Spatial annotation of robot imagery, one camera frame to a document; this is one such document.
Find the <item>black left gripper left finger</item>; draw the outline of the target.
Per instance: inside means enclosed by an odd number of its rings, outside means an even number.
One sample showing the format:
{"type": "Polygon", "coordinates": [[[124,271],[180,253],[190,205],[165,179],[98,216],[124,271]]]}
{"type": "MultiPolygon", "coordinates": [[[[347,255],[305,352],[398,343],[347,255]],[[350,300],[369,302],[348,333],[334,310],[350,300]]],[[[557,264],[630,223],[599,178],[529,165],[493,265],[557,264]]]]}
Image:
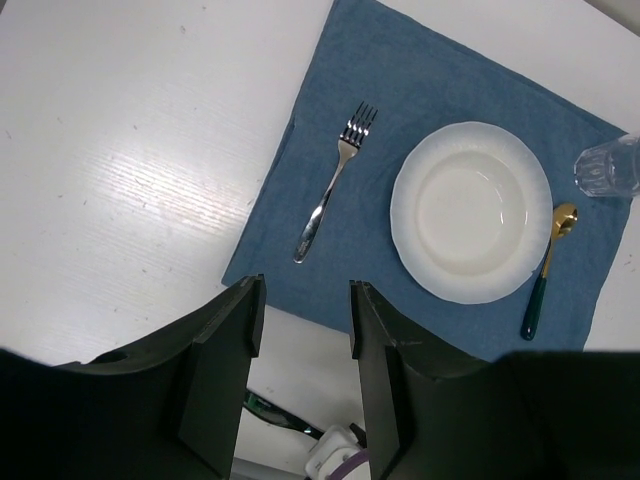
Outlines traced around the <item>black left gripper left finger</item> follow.
{"type": "Polygon", "coordinates": [[[246,276],[139,340],[56,368],[63,478],[228,478],[264,307],[263,276],[246,276]]]}

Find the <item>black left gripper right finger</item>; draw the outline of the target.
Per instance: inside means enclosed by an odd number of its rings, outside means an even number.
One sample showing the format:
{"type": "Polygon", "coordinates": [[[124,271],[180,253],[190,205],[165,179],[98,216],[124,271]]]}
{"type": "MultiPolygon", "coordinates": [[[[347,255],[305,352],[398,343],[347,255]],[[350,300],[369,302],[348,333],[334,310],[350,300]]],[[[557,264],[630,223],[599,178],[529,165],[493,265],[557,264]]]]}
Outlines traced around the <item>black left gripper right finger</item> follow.
{"type": "Polygon", "coordinates": [[[439,477],[455,463],[447,423],[458,382],[487,362],[403,315],[368,282],[351,282],[350,307],[372,478],[439,477]]]}

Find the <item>white plate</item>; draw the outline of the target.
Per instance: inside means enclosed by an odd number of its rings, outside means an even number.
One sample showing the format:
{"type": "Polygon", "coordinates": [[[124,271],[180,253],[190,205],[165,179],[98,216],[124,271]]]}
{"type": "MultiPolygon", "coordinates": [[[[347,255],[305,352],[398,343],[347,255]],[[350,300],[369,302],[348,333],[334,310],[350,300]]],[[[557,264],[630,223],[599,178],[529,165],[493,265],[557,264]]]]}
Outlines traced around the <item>white plate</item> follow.
{"type": "Polygon", "coordinates": [[[547,176],[525,143],[492,124],[455,123],[404,160],[391,195],[391,236],[425,290],[485,304],[512,294],[537,269],[552,210],[547,176]]]}

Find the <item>gold spoon green handle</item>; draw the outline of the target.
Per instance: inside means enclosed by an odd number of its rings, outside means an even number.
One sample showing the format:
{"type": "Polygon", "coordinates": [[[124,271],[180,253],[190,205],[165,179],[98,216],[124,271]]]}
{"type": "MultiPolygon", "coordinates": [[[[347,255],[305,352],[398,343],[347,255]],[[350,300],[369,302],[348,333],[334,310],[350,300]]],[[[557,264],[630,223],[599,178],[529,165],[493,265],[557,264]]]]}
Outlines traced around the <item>gold spoon green handle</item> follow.
{"type": "Polygon", "coordinates": [[[525,341],[533,340],[537,332],[555,243],[559,238],[568,235],[575,227],[577,221],[578,210],[572,203],[560,204],[553,211],[548,248],[542,268],[532,289],[520,328],[520,336],[525,341]]]}

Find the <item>silver fork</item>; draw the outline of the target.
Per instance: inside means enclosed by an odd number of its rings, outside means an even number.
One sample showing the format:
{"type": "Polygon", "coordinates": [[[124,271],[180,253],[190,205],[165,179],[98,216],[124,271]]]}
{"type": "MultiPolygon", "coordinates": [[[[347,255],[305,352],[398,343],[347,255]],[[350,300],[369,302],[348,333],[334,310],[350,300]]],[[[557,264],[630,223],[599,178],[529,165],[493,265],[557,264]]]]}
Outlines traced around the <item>silver fork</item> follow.
{"type": "Polygon", "coordinates": [[[336,182],[347,163],[359,153],[363,141],[369,135],[371,126],[374,123],[377,114],[378,109],[376,107],[366,102],[362,102],[356,109],[355,113],[346,122],[344,129],[340,133],[337,142],[339,156],[337,167],[320,199],[319,204],[312,211],[299,237],[298,244],[293,255],[293,261],[296,264],[303,263],[307,258],[326,214],[336,182]]]}

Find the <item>clear drinking glass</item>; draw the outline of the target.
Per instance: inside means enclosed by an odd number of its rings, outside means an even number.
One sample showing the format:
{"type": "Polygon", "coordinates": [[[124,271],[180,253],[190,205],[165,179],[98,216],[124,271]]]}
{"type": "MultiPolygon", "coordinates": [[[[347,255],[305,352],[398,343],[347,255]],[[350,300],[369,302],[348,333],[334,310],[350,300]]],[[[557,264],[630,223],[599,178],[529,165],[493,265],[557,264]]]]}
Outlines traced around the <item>clear drinking glass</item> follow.
{"type": "Polygon", "coordinates": [[[589,197],[639,195],[639,135],[627,134],[584,150],[574,163],[574,183],[589,197]]]}

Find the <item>blue cloth placemat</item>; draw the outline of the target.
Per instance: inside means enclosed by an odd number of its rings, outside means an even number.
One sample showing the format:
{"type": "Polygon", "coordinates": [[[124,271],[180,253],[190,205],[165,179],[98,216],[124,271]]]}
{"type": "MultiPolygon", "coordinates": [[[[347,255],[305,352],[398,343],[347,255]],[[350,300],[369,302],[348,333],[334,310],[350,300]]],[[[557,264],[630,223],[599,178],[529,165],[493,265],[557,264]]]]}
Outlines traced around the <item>blue cloth placemat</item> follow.
{"type": "Polygon", "coordinates": [[[573,181],[581,151],[620,136],[612,124],[539,84],[376,1],[337,1],[325,23],[279,148],[223,283],[262,274],[268,303],[340,331],[351,328],[349,283],[371,283],[405,316],[473,356],[581,350],[630,213],[621,198],[591,199],[573,181]],[[345,166],[305,261],[299,237],[338,164],[346,122],[378,109],[345,166]],[[532,283],[483,305],[460,305],[421,287],[393,245],[389,207],[409,152],[449,124],[502,127],[536,155],[552,197],[578,209],[560,243],[535,338],[519,329],[532,283]]]}

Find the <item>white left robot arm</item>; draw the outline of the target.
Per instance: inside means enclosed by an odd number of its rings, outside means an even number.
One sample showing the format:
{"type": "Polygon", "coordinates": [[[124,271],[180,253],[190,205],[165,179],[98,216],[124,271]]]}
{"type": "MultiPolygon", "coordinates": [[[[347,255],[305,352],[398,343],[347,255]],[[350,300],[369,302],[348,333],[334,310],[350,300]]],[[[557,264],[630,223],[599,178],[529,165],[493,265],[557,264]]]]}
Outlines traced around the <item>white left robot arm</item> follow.
{"type": "MultiPolygon", "coordinates": [[[[404,452],[419,416],[404,353],[432,384],[485,367],[397,311],[371,285],[350,287],[352,355],[360,368],[364,431],[322,433],[305,466],[311,479],[362,468],[377,447],[404,452]]],[[[259,353],[266,286],[247,277],[201,309],[87,364],[54,369],[55,442],[64,478],[226,477],[231,469],[251,361],[259,353]]]]}

